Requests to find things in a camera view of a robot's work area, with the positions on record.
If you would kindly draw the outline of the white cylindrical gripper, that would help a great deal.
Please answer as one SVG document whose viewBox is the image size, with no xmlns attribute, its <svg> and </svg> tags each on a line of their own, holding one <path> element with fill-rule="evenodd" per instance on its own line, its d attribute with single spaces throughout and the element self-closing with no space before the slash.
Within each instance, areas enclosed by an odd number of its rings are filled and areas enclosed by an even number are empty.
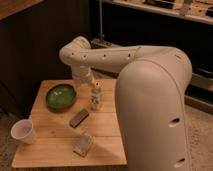
<svg viewBox="0 0 213 171">
<path fill-rule="evenodd" d="M 97 82 L 93 79 L 93 73 L 90 67 L 77 65 L 72 66 L 71 69 L 72 69 L 72 78 L 76 83 L 78 84 L 88 83 L 88 85 L 91 88 L 96 87 Z"/>
</svg>

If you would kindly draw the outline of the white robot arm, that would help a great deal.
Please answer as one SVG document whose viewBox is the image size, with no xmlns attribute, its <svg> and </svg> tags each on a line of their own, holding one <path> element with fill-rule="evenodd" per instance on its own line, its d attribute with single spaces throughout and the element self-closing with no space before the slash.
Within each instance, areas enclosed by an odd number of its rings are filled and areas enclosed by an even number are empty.
<svg viewBox="0 0 213 171">
<path fill-rule="evenodd" d="M 171 46 L 93 49 L 79 36 L 62 47 L 60 60 L 72 78 L 91 83 L 92 71 L 118 75 L 115 106 L 128 171 L 191 171 L 184 95 L 192 64 Z"/>
</svg>

